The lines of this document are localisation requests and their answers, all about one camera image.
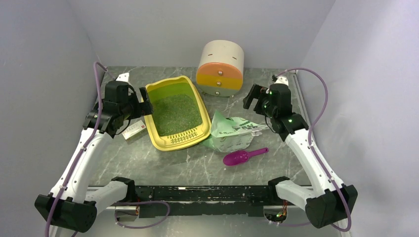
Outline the yellow litter box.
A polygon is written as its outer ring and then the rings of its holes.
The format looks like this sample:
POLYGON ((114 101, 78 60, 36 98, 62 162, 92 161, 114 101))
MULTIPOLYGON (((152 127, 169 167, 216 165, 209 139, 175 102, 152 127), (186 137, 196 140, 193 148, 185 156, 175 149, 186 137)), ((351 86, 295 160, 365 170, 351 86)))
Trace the yellow litter box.
POLYGON ((145 88, 153 107, 145 123, 156 149, 181 150, 208 138, 211 121, 207 109, 187 76, 163 79, 145 88))

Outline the green cat litter bag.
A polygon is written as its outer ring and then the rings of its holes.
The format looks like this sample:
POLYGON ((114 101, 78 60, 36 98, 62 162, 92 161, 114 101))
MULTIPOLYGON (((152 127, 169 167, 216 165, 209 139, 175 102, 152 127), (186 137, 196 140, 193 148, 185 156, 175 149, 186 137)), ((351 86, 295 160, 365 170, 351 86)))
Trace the green cat litter bag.
POLYGON ((247 148, 254 137, 267 128, 267 125, 241 117, 226 118, 216 111, 211 121, 210 136, 200 144, 217 152, 231 153, 247 148))

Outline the magenta plastic scoop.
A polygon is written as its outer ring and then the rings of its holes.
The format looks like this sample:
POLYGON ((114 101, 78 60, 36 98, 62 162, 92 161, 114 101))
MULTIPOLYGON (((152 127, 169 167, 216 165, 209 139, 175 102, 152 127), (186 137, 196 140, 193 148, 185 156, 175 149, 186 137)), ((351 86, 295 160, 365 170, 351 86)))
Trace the magenta plastic scoop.
POLYGON ((269 152, 268 148, 262 148, 254 151, 235 151, 227 154, 223 158, 223 163, 226 166, 235 166, 247 162, 250 158, 269 152))

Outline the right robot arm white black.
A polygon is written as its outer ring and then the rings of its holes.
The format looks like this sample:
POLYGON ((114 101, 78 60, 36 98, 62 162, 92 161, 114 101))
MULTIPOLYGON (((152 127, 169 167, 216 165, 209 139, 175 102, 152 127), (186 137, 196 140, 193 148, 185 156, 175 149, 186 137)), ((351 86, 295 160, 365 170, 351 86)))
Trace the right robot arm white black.
POLYGON ((288 177, 269 181, 267 199, 271 204, 286 200, 305 211, 315 228, 348 219, 354 208, 358 192, 354 185, 346 185, 327 164, 314 144, 309 126, 302 115, 293 112, 291 91, 285 84, 276 83, 269 87, 254 84, 243 99, 244 109, 253 100, 256 114, 270 119, 272 131, 294 152, 307 174, 312 188, 295 184, 288 177))

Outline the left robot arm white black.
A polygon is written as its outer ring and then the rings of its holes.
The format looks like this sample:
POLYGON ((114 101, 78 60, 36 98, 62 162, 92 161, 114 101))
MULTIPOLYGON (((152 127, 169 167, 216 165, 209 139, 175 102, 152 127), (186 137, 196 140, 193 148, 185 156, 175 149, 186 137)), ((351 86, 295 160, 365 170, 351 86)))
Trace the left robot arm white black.
POLYGON ((139 91, 141 101, 127 82, 106 84, 105 97, 98 97, 86 115, 78 146, 61 178, 48 195, 38 195, 35 200, 35 208, 46 221, 45 236, 49 236, 51 226, 85 233, 108 206, 116 202, 131 205, 139 200, 135 182, 123 177, 115 177, 105 187, 87 194, 92 172, 124 121, 153 113, 146 88, 139 91))

